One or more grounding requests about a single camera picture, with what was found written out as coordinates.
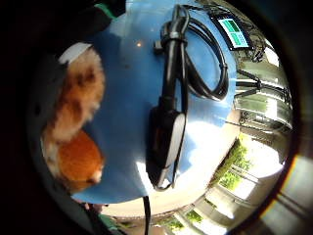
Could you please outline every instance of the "blue table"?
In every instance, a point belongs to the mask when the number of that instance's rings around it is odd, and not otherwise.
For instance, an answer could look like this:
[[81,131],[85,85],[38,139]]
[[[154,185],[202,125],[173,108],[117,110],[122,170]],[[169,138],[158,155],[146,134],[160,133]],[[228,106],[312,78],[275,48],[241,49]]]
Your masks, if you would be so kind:
[[[193,1],[176,1],[183,4],[189,2]],[[107,88],[100,110],[84,129],[98,144],[107,163],[101,183],[73,195],[73,198],[95,204],[114,204],[152,192],[145,173],[148,117],[161,91],[164,64],[163,56],[153,53],[153,43],[159,40],[161,26],[171,19],[174,3],[169,0],[128,1],[126,14],[89,39],[103,59]],[[221,102],[190,94],[186,128],[188,130],[194,122],[221,127],[230,113],[235,95],[236,63],[209,17],[203,12],[191,12],[191,16],[202,21],[219,41],[228,65],[230,82],[228,94]],[[214,88],[220,74],[214,53],[192,32],[187,33],[187,38],[187,51],[196,68],[206,84]],[[187,131],[178,177],[192,167],[190,153],[197,149],[198,144]],[[207,158],[207,152],[198,153],[197,161],[204,158]]]

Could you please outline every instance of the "green foliage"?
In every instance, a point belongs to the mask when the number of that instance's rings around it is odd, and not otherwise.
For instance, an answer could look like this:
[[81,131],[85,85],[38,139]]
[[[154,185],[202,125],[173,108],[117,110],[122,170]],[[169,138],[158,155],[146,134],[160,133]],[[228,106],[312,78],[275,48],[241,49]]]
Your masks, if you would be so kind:
[[237,187],[241,178],[236,174],[228,172],[229,168],[232,165],[236,165],[244,170],[249,170],[252,166],[252,162],[245,159],[247,148],[243,145],[243,141],[243,136],[236,139],[228,155],[215,171],[212,180],[209,182],[209,187],[213,187],[216,183],[220,183],[231,190]]
[[158,222],[159,225],[166,225],[172,231],[181,230],[184,225],[174,217],[169,217]]
[[238,186],[240,181],[241,178],[236,174],[232,172],[226,172],[220,179],[219,184],[229,190],[234,190]]
[[186,214],[186,217],[192,222],[201,222],[203,218],[198,215],[195,211],[190,211]]

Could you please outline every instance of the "orange cat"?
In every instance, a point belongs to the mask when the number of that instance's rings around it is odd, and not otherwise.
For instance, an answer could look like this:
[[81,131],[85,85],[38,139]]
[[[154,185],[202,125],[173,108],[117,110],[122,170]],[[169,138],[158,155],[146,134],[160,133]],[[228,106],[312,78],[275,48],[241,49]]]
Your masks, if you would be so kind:
[[[73,54],[72,48],[67,49],[68,54]],[[100,107],[105,76],[96,51],[89,46],[82,51],[74,60],[67,60],[67,76],[54,114],[42,135],[45,161],[54,177],[63,182],[70,193],[98,183],[104,165],[97,146],[80,129]]]

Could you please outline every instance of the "black cable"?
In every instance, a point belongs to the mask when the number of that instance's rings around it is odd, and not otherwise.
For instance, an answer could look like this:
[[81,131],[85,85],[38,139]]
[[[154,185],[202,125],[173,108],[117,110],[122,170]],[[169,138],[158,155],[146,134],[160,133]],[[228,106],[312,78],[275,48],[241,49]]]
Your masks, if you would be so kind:
[[150,235],[150,226],[151,226],[151,208],[150,208],[150,201],[149,197],[145,196],[143,197],[144,201],[144,207],[145,207],[145,218],[146,218],[146,224],[145,224],[145,235]]
[[[188,29],[212,48],[219,62],[220,78],[213,90],[206,86],[186,51],[187,40],[185,33]],[[227,95],[229,81],[227,64],[218,42],[203,23],[190,17],[189,11],[185,7],[175,5],[172,20],[162,26],[160,35],[161,40],[155,43],[155,51],[161,51],[164,54],[165,63],[162,95],[159,99],[158,107],[163,112],[170,112],[176,109],[175,88],[176,79],[178,78],[181,83],[181,110],[185,115],[183,137],[174,161],[172,181],[165,187],[155,186],[158,191],[164,191],[169,186],[173,187],[175,183],[187,122],[189,91],[204,99],[220,101]]]

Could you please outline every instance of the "cat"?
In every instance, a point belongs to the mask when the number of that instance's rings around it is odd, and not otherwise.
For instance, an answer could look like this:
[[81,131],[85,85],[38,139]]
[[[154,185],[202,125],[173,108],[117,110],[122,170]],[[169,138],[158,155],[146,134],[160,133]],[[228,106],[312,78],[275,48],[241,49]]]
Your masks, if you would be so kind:
[[101,58],[88,47],[67,65],[54,113],[42,133],[46,164],[70,194],[99,183],[102,176],[104,156],[81,128],[100,108],[105,81]]

